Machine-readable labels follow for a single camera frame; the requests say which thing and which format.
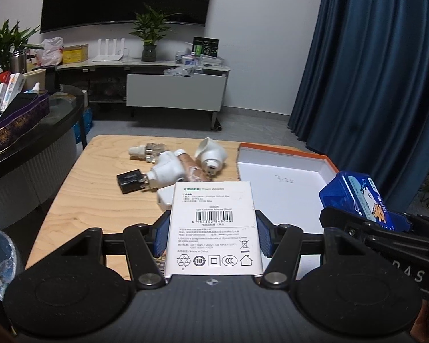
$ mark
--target power adapter box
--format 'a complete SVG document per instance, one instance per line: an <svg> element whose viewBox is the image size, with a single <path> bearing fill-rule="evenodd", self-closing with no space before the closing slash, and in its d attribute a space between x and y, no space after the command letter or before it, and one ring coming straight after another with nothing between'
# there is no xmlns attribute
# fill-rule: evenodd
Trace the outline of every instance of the power adapter box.
<svg viewBox="0 0 429 343"><path fill-rule="evenodd" d="M218 57L218 39L210 39L207 37L194 37L192 43L192 51L196 57L200 57L202 54L209 55L210 57Z"/></svg>
<svg viewBox="0 0 429 343"><path fill-rule="evenodd" d="M165 276L263 273L249 182L176 182Z"/></svg>

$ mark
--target metal pot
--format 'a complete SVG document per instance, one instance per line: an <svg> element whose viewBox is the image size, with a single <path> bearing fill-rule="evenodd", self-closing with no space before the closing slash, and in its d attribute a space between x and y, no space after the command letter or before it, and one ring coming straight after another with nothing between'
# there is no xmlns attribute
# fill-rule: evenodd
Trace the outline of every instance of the metal pot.
<svg viewBox="0 0 429 343"><path fill-rule="evenodd" d="M26 73L27 72L27 53L25 50L17 50L11 54L12 73Z"/></svg>

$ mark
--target white ceramic lamp holder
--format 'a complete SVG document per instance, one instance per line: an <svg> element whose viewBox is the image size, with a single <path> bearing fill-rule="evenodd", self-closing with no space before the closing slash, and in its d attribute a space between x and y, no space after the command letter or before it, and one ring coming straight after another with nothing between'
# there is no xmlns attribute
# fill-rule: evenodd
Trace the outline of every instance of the white ceramic lamp holder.
<svg viewBox="0 0 429 343"><path fill-rule="evenodd" d="M222 169L227 152L213 139L205 138L195 151L194 157L208 175L214 176Z"/></svg>

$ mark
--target blue tin box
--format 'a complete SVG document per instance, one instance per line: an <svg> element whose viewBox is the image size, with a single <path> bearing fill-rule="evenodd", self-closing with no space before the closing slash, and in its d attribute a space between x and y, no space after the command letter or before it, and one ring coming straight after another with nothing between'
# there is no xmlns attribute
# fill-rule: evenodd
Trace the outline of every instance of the blue tin box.
<svg viewBox="0 0 429 343"><path fill-rule="evenodd" d="M395 230L380 193L367 174L341 171L319 192L319 198L324 207L339 208Z"/></svg>

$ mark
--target white plastic bag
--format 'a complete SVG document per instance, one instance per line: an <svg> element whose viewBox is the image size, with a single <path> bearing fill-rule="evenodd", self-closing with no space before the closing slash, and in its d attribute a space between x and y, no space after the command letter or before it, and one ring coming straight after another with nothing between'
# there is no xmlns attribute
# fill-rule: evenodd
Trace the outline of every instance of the white plastic bag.
<svg viewBox="0 0 429 343"><path fill-rule="evenodd" d="M38 66L57 66L62 62L63 40L61 37L45 39L40 45L44 49L36 50Z"/></svg>
<svg viewBox="0 0 429 343"><path fill-rule="evenodd" d="M202 67L199 66L180 66L176 68L169 68L164 71L164 75L167 76L183 76L183 77L193 77L194 73L204 73Z"/></svg>

